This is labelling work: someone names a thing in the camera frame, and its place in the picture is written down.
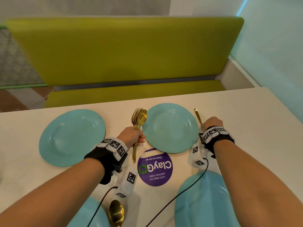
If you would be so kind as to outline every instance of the hand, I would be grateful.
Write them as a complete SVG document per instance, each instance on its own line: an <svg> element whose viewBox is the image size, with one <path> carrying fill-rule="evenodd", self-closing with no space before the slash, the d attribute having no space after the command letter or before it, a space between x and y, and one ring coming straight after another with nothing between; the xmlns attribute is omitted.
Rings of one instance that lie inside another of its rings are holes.
<svg viewBox="0 0 303 227"><path fill-rule="evenodd" d="M210 117L208 120L206 120L202 124L201 128L202 128L203 132L205 132L205 130L207 128L209 128L210 126L221 126L221 127L223 127L223 121L218 119L217 117Z"/></svg>
<svg viewBox="0 0 303 227"><path fill-rule="evenodd" d="M143 134L142 130L135 130L132 126L129 126L126 127L117 138L123 141L129 149L137 140L138 146L140 146L141 143L144 143L146 136Z"/></svg>

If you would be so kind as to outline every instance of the teal plate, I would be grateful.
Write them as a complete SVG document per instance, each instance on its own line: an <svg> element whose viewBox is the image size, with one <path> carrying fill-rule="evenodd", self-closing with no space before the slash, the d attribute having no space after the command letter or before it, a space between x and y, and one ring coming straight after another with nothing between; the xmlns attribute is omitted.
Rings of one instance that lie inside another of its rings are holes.
<svg viewBox="0 0 303 227"><path fill-rule="evenodd" d="M67 227L86 227L98 205L99 202L96 199L89 197ZM109 227L109 221L102 206L100 206L89 227Z"/></svg>
<svg viewBox="0 0 303 227"><path fill-rule="evenodd" d="M178 193L201 174L186 179ZM175 223L176 227L240 227L220 174L207 171L193 187L176 198Z"/></svg>
<svg viewBox="0 0 303 227"><path fill-rule="evenodd" d="M198 138L194 116L174 103L161 103L149 109L142 130L153 147L167 153L186 151Z"/></svg>
<svg viewBox="0 0 303 227"><path fill-rule="evenodd" d="M86 109L69 111L44 129L39 152L54 166L72 166L103 140L105 132L104 120L98 113Z"/></svg>

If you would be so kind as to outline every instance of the forearm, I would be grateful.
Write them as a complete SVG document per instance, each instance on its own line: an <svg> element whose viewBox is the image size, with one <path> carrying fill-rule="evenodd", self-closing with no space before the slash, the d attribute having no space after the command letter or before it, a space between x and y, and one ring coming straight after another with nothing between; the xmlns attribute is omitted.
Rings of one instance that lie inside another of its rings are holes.
<svg viewBox="0 0 303 227"><path fill-rule="evenodd" d="M303 226L303 204L274 173L231 141L214 151L242 227Z"/></svg>
<svg viewBox="0 0 303 227"><path fill-rule="evenodd" d="M0 226L67 226L103 176L103 165L87 158L6 209L0 214Z"/></svg>

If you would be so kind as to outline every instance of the purple sticker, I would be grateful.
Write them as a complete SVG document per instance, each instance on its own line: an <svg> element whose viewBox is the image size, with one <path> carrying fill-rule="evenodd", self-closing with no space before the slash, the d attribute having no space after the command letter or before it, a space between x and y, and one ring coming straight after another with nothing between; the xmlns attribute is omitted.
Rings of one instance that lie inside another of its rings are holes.
<svg viewBox="0 0 303 227"><path fill-rule="evenodd" d="M150 186L161 186L168 182L172 175L172 160L167 153L147 158L139 158L138 173L143 182Z"/></svg>

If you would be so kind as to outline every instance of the wire mesh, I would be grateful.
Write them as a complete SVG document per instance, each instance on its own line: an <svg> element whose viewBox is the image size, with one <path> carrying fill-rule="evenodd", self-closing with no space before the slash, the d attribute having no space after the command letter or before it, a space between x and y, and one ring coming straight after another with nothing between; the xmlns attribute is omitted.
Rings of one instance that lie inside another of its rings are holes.
<svg viewBox="0 0 303 227"><path fill-rule="evenodd" d="M8 29L0 29L0 87L43 84Z"/></svg>

